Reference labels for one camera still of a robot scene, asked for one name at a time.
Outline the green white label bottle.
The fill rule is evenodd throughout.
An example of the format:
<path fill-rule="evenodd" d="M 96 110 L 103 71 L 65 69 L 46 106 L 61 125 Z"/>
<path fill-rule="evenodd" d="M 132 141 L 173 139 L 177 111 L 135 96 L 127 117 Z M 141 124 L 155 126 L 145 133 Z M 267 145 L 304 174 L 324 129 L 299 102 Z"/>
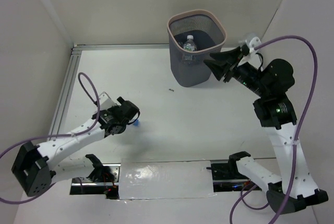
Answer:
<path fill-rule="evenodd" d="M 194 36 L 188 35 L 186 42 L 183 44 L 183 49 L 189 52 L 195 52 L 197 51 L 197 45 L 194 42 Z M 190 63 L 194 59 L 194 56 L 192 54 L 184 54 L 182 61 L 184 63 Z"/>

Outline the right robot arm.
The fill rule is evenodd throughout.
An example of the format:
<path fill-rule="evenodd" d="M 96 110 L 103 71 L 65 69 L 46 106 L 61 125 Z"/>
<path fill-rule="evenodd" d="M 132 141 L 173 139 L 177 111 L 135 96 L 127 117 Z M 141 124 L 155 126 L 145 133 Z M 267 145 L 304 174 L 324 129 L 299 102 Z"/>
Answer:
<path fill-rule="evenodd" d="M 217 80 L 236 79 L 259 96 L 254 111 L 273 146 L 280 169 L 275 175 L 243 151 L 229 156 L 228 173 L 233 178 L 249 178 L 265 194 L 273 211 L 278 211 L 285 196 L 288 201 L 283 214 L 294 213 L 307 206 L 328 201 L 326 191 L 318 188 L 307 167 L 300 141 L 294 139 L 297 117 L 286 92 L 294 85 L 293 67 L 275 59 L 264 70 L 242 62 L 246 48 L 211 53 L 204 63 Z"/>

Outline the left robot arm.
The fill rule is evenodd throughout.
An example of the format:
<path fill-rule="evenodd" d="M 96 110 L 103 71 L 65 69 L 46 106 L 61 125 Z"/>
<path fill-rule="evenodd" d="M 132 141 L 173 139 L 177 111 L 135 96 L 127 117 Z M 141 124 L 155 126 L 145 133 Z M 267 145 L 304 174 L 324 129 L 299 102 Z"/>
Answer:
<path fill-rule="evenodd" d="M 140 115 L 140 109 L 122 97 L 117 103 L 106 99 L 103 104 L 105 109 L 70 132 L 69 137 L 52 137 L 37 145 L 28 141 L 20 147 L 11 170 L 28 197 L 39 196 L 51 185 L 72 178 L 114 181 L 114 172 L 94 154 L 71 157 L 85 146 L 123 133 Z"/>

